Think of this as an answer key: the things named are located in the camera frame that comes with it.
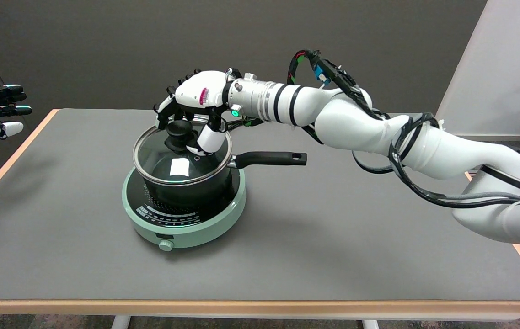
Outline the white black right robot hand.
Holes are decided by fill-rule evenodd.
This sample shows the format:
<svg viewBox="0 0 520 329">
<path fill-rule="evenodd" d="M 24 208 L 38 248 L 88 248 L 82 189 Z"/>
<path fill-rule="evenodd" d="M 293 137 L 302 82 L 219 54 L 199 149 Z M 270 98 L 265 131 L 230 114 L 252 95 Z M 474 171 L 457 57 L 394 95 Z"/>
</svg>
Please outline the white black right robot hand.
<svg viewBox="0 0 520 329">
<path fill-rule="evenodd" d="M 188 150 L 197 155 L 210 155 L 217 152 L 228 131 L 222 114 L 228 110 L 228 91 L 236 79 L 242 75 L 238 69 L 227 72 L 200 71 L 187 75 L 179 81 L 179 86 L 167 87 L 168 97 L 153 107 L 157 118 L 156 127 L 166 129 L 170 119 L 190 121 L 195 115 L 207 116 L 207 123 L 198 134 L 194 146 Z"/>
</svg>

